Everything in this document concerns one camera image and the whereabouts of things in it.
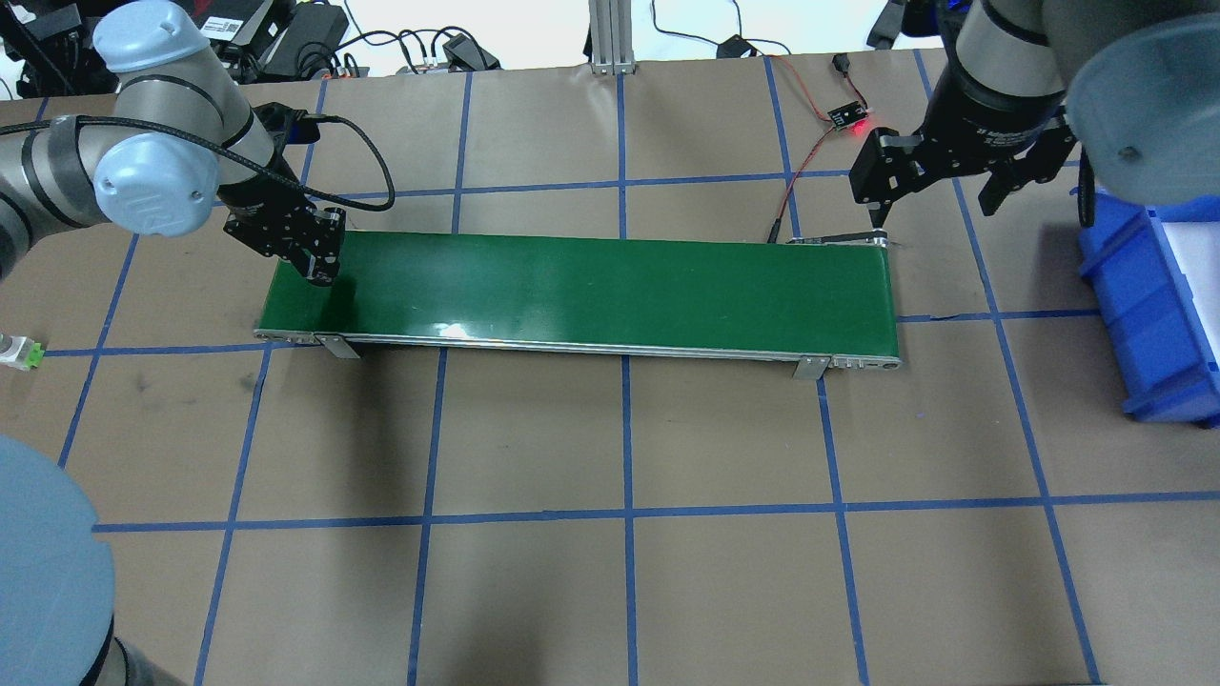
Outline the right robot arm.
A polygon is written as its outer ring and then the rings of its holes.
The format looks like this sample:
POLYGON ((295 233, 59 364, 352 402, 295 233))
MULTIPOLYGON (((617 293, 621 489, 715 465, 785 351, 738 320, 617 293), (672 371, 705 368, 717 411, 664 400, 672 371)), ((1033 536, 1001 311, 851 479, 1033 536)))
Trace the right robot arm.
POLYGON ((902 198, 987 175, 978 205, 1054 179, 1137 205, 1218 194, 1215 1, 902 1, 897 31, 938 35, 943 70, 911 134, 871 131, 849 183, 881 229, 902 198))

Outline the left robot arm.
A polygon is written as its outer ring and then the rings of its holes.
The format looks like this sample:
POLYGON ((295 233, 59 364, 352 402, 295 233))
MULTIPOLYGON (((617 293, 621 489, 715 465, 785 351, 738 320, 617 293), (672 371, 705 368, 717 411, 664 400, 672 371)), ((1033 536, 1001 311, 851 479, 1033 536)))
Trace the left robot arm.
MULTIPOLYGON (((329 286, 345 216, 320 209, 207 35, 171 1, 127 2, 94 32, 117 74, 109 118, 61 116, 2 134, 2 275, 30 248, 113 223, 138 236, 200 229, 221 201, 244 247, 329 286)), ((113 555, 98 513, 48 457, 2 438, 2 682, 170 684, 113 637, 113 555)))

